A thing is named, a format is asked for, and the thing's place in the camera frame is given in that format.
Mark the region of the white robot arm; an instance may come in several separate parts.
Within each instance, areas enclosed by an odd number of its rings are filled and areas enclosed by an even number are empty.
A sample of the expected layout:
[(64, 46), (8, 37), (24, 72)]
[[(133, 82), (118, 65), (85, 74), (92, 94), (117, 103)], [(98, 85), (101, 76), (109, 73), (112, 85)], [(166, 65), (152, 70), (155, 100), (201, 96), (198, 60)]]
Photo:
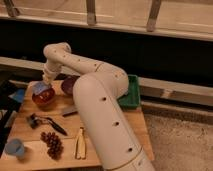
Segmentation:
[(107, 171), (155, 171), (117, 99), (128, 92), (126, 72), (107, 62), (71, 52), (67, 43), (49, 44), (43, 81), (52, 82), (63, 66), (80, 74), (73, 100), (103, 168)]

